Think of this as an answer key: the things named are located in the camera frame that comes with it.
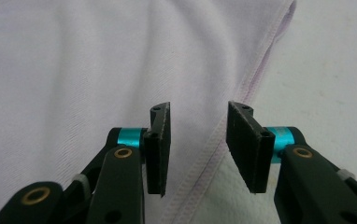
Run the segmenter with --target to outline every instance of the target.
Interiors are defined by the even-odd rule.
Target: white cable
[[[77,180],[81,183],[85,200],[91,198],[91,186],[89,185],[88,177],[83,174],[76,174],[73,176],[73,181],[74,180]]]
[[[345,181],[347,180],[348,178],[352,177],[353,179],[355,179],[355,175],[345,169],[342,169],[342,170],[339,170],[336,172],[339,176],[339,178],[341,178],[341,180]]]

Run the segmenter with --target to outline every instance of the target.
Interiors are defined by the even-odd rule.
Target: wrinkled fabric
[[[111,128],[170,102],[166,195],[146,195],[146,220],[186,222],[227,102],[252,97],[292,3],[0,0],[0,209],[36,181],[66,188]]]

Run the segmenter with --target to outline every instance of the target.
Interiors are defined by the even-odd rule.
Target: white cloth
[[[227,102],[252,97],[292,3],[0,0],[0,209],[36,181],[67,187],[111,128],[148,127],[171,102],[166,195],[146,216],[187,222]]]
[[[263,126],[298,127],[310,146],[357,179],[357,2],[298,1],[269,62],[250,104],[254,117]],[[226,153],[191,223],[280,223],[279,168],[271,167],[267,193],[253,195]]]

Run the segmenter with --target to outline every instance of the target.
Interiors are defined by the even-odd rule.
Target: teal spacer
[[[293,145],[295,143],[293,134],[287,127],[267,127],[266,129],[276,136],[274,155],[272,157],[271,163],[280,163],[281,159],[278,154],[286,146]]]
[[[118,145],[140,148],[141,128],[121,128],[118,134]]]

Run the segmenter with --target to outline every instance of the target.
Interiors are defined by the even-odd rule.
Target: screw hole
[[[117,223],[121,220],[122,214],[118,210],[110,211],[106,214],[105,220],[107,223]]]
[[[342,216],[349,223],[357,223],[357,216],[350,212],[341,212],[339,215]]]
[[[132,155],[132,150],[130,148],[121,148],[114,152],[116,158],[124,159]]]
[[[49,195],[50,188],[40,187],[32,189],[21,198],[21,203],[25,205],[33,205],[44,201]]]
[[[297,147],[293,150],[293,152],[295,155],[297,155],[299,157],[303,157],[303,158],[312,158],[313,157],[313,154],[304,148]]]

